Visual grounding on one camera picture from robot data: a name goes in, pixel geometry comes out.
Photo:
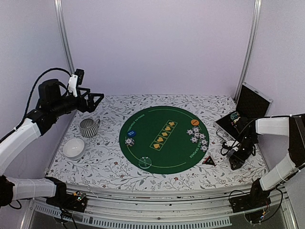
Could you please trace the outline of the black red triangular card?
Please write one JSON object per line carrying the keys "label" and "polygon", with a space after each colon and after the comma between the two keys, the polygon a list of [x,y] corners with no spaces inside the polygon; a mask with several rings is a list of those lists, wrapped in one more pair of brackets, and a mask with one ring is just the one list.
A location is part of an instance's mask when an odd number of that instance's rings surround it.
{"label": "black red triangular card", "polygon": [[203,165],[212,165],[212,166],[216,166],[216,163],[214,162],[212,156],[208,156],[203,162]]}

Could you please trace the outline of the orange big blind button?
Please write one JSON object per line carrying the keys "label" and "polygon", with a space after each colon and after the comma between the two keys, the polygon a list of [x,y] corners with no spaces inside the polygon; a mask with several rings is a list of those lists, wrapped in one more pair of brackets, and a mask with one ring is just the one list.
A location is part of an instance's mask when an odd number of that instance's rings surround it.
{"label": "orange big blind button", "polygon": [[198,126],[200,124],[200,122],[197,119],[193,119],[193,120],[191,120],[191,124],[193,126]]}

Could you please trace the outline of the blue small blind button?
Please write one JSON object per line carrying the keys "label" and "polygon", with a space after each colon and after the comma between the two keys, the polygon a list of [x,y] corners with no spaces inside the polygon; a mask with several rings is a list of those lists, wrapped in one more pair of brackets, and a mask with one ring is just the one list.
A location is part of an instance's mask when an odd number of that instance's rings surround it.
{"label": "blue small blind button", "polygon": [[135,136],[136,136],[136,131],[134,131],[134,130],[129,130],[129,131],[127,132],[127,136],[128,136],[129,138],[135,137]]}

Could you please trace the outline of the stack of poker chips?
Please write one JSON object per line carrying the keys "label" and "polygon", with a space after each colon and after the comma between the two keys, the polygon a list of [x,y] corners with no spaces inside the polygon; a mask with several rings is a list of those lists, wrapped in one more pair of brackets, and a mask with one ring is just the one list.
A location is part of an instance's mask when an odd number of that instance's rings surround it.
{"label": "stack of poker chips", "polygon": [[135,144],[135,140],[133,138],[126,138],[125,139],[125,144],[127,146],[133,146]]}

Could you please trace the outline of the clear round dealer button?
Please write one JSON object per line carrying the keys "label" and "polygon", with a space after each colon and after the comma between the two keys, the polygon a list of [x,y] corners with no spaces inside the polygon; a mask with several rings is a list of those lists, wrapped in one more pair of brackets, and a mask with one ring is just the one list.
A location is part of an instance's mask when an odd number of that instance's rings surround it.
{"label": "clear round dealer button", "polygon": [[148,169],[152,165],[152,160],[147,156],[140,157],[138,165],[141,169]]}

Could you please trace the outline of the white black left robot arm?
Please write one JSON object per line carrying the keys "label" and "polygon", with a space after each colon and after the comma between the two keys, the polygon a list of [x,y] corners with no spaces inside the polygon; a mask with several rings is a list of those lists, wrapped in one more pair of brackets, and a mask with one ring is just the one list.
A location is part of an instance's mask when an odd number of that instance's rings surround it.
{"label": "white black left robot arm", "polygon": [[104,94],[92,93],[82,88],[84,70],[68,74],[64,85],[58,79],[49,79],[38,88],[39,99],[35,109],[25,110],[21,122],[0,140],[0,205],[10,206],[13,201],[45,198],[46,203],[61,209],[84,212],[87,205],[85,193],[67,192],[64,182],[46,177],[42,179],[17,179],[4,175],[11,162],[33,141],[43,136],[62,115],[74,110],[92,113],[104,98]]}

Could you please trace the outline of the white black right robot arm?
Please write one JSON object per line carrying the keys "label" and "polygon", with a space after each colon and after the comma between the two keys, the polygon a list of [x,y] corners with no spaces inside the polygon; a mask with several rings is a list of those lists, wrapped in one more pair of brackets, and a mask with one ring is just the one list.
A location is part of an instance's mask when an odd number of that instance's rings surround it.
{"label": "white black right robot arm", "polygon": [[270,171],[251,184],[246,203],[250,208],[258,207],[277,185],[296,178],[305,172],[305,116],[304,114],[260,117],[256,119],[239,118],[234,123],[238,131],[235,141],[227,147],[230,169],[241,169],[250,156],[261,147],[270,165]]}

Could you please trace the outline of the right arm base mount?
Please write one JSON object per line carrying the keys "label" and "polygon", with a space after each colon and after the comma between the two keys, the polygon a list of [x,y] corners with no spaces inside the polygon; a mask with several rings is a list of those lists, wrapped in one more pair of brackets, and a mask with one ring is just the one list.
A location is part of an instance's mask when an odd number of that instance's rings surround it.
{"label": "right arm base mount", "polygon": [[[234,190],[229,195],[229,203],[233,213],[246,212],[256,208],[269,208],[271,200],[270,191],[263,191],[261,194],[246,194],[240,190]],[[246,213],[245,219],[251,224],[259,224],[263,221],[266,210],[260,209],[254,212]]]}

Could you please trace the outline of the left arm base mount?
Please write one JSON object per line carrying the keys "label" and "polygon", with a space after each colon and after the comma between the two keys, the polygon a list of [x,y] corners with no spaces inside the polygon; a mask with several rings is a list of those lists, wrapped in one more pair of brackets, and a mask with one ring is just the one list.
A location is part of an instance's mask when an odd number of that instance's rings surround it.
{"label": "left arm base mount", "polygon": [[55,196],[46,198],[48,205],[58,207],[64,210],[71,210],[84,213],[87,207],[88,199],[83,196],[83,193],[77,191],[69,194],[65,190],[57,190]]}

